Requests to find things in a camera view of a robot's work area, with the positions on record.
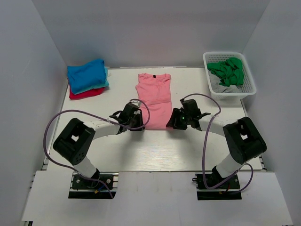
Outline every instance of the robotic arm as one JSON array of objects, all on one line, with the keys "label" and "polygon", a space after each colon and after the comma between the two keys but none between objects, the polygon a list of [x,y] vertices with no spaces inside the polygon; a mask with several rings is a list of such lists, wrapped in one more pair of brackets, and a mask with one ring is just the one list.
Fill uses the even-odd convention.
[{"label": "robotic arm", "polygon": [[[194,99],[181,100],[182,108],[174,108],[171,119],[166,127],[186,130],[188,125],[199,131],[210,131],[226,138],[230,153],[212,169],[212,174],[206,177],[209,186],[215,186],[225,178],[235,173],[245,163],[266,151],[267,147],[257,128],[250,118],[239,120],[216,117],[211,120],[210,113],[201,113]],[[128,103],[123,111],[110,116],[119,124],[131,128],[143,125],[142,112],[135,103]],[[99,170],[87,158],[87,152],[94,139],[118,135],[127,131],[126,128],[108,121],[82,122],[77,118],[70,120],[61,134],[55,140],[53,148],[82,175],[98,179]]]},{"label": "robotic arm", "polygon": [[[143,125],[142,112],[139,105],[133,102],[127,103],[123,111],[117,111],[110,116],[119,124],[131,128]],[[75,168],[80,174],[87,178],[98,179],[99,170],[87,157],[87,152],[94,139],[117,135],[127,131],[126,128],[112,124],[108,121],[82,122],[77,118],[71,119],[61,134],[55,140],[53,148]]]},{"label": "robotic arm", "polygon": [[[194,99],[181,100],[183,107],[174,108],[167,127],[186,130],[187,126],[206,131],[212,116],[201,113]],[[212,169],[207,177],[208,186],[214,186],[239,170],[245,163],[267,150],[266,144],[252,120],[248,117],[239,120],[216,117],[211,123],[210,131],[226,138],[229,154]]]}]

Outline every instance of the red folded cloth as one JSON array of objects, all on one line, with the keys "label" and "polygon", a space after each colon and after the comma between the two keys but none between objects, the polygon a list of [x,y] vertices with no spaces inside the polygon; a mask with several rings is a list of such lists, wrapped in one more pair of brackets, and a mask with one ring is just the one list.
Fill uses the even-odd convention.
[{"label": "red folded cloth", "polygon": [[79,93],[79,94],[76,94],[76,95],[71,92],[70,87],[69,87],[69,90],[70,90],[70,93],[69,93],[70,100],[77,100],[77,99],[82,99],[82,98],[86,98],[86,97],[94,97],[94,96],[97,96],[99,94],[102,94],[103,91],[105,90],[105,87],[98,88],[98,89],[91,89],[91,90],[88,90],[86,92]]}]

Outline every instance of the pink t-shirt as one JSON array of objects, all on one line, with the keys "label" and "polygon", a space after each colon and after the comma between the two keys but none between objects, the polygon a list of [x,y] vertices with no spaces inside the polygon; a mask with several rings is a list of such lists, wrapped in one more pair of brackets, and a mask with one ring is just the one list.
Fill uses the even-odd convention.
[{"label": "pink t-shirt", "polygon": [[[166,130],[166,124],[172,114],[170,80],[170,74],[138,75],[139,84],[136,85],[136,90],[139,99],[144,101],[150,110],[150,121],[145,126],[147,130]],[[145,123],[148,119],[147,110],[144,105],[141,105],[140,109]]]}]

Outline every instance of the white side panel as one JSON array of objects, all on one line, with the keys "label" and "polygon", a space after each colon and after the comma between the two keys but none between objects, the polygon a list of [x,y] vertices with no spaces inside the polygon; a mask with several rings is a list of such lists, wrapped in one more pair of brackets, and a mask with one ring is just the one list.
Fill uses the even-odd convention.
[{"label": "white side panel", "polygon": [[[71,170],[37,172],[23,220],[38,226],[292,224],[274,173],[256,172],[242,200],[232,201],[197,201],[192,172],[121,172],[113,200],[68,199],[71,175]],[[249,177],[238,174],[242,186]]]},{"label": "white side panel", "polygon": [[300,9],[299,0],[271,1],[243,52],[257,87],[246,109],[267,143],[264,163],[275,171],[295,225],[301,225]]},{"label": "white side panel", "polygon": [[30,0],[0,1],[0,225],[19,225],[66,65]]},{"label": "white side panel", "polygon": [[269,0],[33,0],[68,65],[203,65],[242,52]]}]

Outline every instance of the white platform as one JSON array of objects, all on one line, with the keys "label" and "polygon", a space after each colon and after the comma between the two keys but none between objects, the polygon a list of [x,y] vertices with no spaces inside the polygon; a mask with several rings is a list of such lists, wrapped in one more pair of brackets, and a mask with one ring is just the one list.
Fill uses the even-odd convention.
[{"label": "white platform", "polygon": [[[109,90],[97,97],[82,100],[70,100],[69,89],[65,97],[63,110],[78,109],[107,118],[117,110],[122,110],[129,99],[137,98],[135,85],[139,73],[171,74],[172,106],[181,107],[180,99],[191,93],[209,95],[204,68],[137,68],[110,69]],[[215,104],[205,97],[191,97],[197,100],[202,113],[216,113]],[[245,116],[243,107],[237,101],[219,101],[222,106],[220,116],[240,119]],[[67,125],[70,119],[77,117],[82,121],[95,120],[80,113],[66,113],[61,116],[55,137]],[[118,136],[103,137],[94,140],[87,156],[100,170],[120,171],[200,171],[204,132],[195,129],[186,131],[143,131],[126,132]],[[206,152],[206,170],[211,170],[229,153],[224,137],[210,134]],[[68,164],[53,149],[52,158]],[[250,161],[255,170],[261,170],[258,158]],[[52,163],[48,170],[65,171]]]},{"label": "white platform", "polygon": [[[198,201],[191,172],[121,172],[113,200],[68,199],[72,171],[38,171],[23,215],[33,226],[283,226],[292,221],[274,173],[242,200]],[[241,185],[249,172],[239,172]]]},{"label": "white platform", "polygon": [[[69,90],[63,110],[79,109],[102,117],[122,110],[137,97],[135,85],[139,73],[172,75],[173,107],[181,107],[187,94],[209,94],[202,68],[149,68],[109,70],[110,89],[100,96],[70,101]],[[194,97],[202,112],[215,113],[217,107],[203,97]],[[240,101],[220,102],[223,117],[245,116]],[[78,113],[67,113],[57,125],[56,137],[69,120],[93,120]],[[88,157],[100,171],[119,171],[118,190],[113,200],[68,199],[72,171],[49,163],[47,171],[38,171],[25,207],[23,221],[33,226],[282,226],[292,224],[280,186],[274,173],[256,171],[242,200],[197,201],[196,185],[191,179],[201,170],[204,132],[144,131],[126,132],[93,141]],[[229,150],[224,137],[210,134],[206,170],[211,170]],[[67,163],[54,150],[51,156]],[[250,161],[261,170],[258,158]],[[193,172],[126,172],[193,171]],[[250,172],[239,172],[241,186]]]}]

